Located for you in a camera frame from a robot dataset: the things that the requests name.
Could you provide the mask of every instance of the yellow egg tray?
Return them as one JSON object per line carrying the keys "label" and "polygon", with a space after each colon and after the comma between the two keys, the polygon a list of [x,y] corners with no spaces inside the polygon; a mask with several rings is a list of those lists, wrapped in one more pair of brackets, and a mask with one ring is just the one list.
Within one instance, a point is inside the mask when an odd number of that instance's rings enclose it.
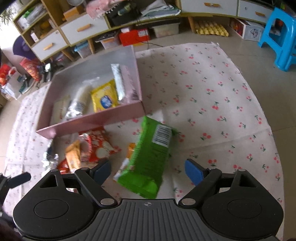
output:
{"label": "yellow egg tray", "polygon": [[216,34],[226,37],[229,36],[226,29],[221,24],[217,24],[214,21],[198,21],[195,23],[195,29],[196,32],[201,35]]}

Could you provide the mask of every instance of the white storage box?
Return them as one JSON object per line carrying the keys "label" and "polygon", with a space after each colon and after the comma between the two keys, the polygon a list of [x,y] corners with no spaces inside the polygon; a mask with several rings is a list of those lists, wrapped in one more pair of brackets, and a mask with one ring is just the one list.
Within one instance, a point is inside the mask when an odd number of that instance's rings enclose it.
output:
{"label": "white storage box", "polygon": [[18,99],[21,95],[20,89],[23,85],[22,75],[17,71],[16,67],[12,67],[8,76],[10,79],[6,83],[6,85],[2,86],[2,88],[14,99]]}
{"label": "white storage box", "polygon": [[157,38],[164,36],[175,35],[179,33],[179,24],[180,23],[171,23],[160,26],[152,27],[154,29],[155,35]]}
{"label": "white storage box", "polygon": [[237,32],[242,39],[258,41],[264,31],[263,25],[251,21],[230,18],[230,27]]}
{"label": "white storage box", "polygon": [[111,37],[109,39],[102,40],[101,43],[102,43],[104,49],[115,48],[115,47],[121,45],[118,34],[116,34],[114,37]]}

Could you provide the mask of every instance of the pink box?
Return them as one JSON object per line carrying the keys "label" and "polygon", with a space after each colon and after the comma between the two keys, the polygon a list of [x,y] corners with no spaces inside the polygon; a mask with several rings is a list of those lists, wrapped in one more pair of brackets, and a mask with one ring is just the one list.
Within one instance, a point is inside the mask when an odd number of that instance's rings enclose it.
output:
{"label": "pink box", "polygon": [[[97,113],[94,113],[92,101],[90,101],[85,115],[50,126],[54,103],[68,94],[73,99],[84,81],[98,79],[99,77],[96,85],[100,86],[113,79],[111,64],[127,66],[139,100]],[[135,52],[133,46],[126,46],[106,54],[91,56],[87,60],[57,73],[53,77],[52,84],[44,99],[36,132],[47,139],[52,139],[98,126],[139,118],[144,115],[145,110],[142,104],[142,92]]]}

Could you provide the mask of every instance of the snack wrapper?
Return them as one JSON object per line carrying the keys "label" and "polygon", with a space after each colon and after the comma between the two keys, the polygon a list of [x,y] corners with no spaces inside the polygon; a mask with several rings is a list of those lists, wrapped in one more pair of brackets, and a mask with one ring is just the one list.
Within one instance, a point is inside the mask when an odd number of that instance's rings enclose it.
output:
{"label": "snack wrapper", "polygon": [[92,90],[91,99],[94,105],[94,112],[118,106],[115,80],[112,79],[106,84]]}
{"label": "snack wrapper", "polygon": [[77,140],[68,146],[65,150],[68,167],[71,172],[75,172],[77,169],[82,167],[93,168],[97,165],[95,162],[81,162],[80,154],[80,141]]}
{"label": "snack wrapper", "polygon": [[61,172],[61,174],[70,173],[70,169],[66,158],[61,161],[61,163],[57,166],[57,169]]}
{"label": "snack wrapper", "polygon": [[71,120],[75,117],[83,115],[83,112],[89,102],[89,93],[91,92],[91,89],[91,85],[85,85],[78,89],[66,113],[66,120]]}
{"label": "snack wrapper", "polygon": [[68,163],[69,169],[72,171],[73,169],[80,168],[80,141],[77,140],[68,146],[65,150],[66,159]]}
{"label": "snack wrapper", "polygon": [[83,162],[98,162],[119,151],[118,148],[114,148],[110,144],[103,126],[87,132],[80,132],[79,136],[89,144],[89,151],[81,153],[81,161]]}
{"label": "snack wrapper", "polygon": [[129,162],[130,162],[130,158],[131,158],[131,156],[132,156],[132,154],[133,154],[133,152],[134,152],[134,150],[135,150],[135,146],[136,146],[135,143],[130,143],[130,144],[129,144],[129,146],[128,146],[128,153],[127,153],[127,155],[126,155],[126,158],[125,158],[124,161],[122,162],[122,165],[121,165],[121,167],[119,168],[118,172],[114,175],[114,177],[113,177],[113,180],[114,180],[114,181],[117,182],[117,181],[118,181],[118,178],[121,176],[121,173],[122,173],[125,169],[127,169],[128,164],[129,164]]}
{"label": "snack wrapper", "polygon": [[134,87],[127,66],[111,64],[114,75],[118,100],[121,104],[129,104],[132,100],[138,100],[138,94]]}
{"label": "snack wrapper", "polygon": [[44,171],[41,173],[42,177],[44,177],[50,170],[56,169],[59,164],[59,155],[54,154],[53,143],[53,139],[51,139],[47,145],[46,151],[43,153],[43,159],[41,162],[43,163]]}
{"label": "snack wrapper", "polygon": [[155,199],[175,132],[171,127],[144,116],[139,141],[128,167],[118,177],[118,183],[144,198]]}

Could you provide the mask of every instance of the yellow snack package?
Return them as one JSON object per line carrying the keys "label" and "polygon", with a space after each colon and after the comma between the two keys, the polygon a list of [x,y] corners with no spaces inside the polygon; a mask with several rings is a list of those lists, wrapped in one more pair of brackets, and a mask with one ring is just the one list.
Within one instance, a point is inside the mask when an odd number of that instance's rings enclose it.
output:
{"label": "yellow snack package", "polygon": [[92,90],[91,99],[94,105],[94,112],[118,106],[115,80],[112,79],[106,84]]}

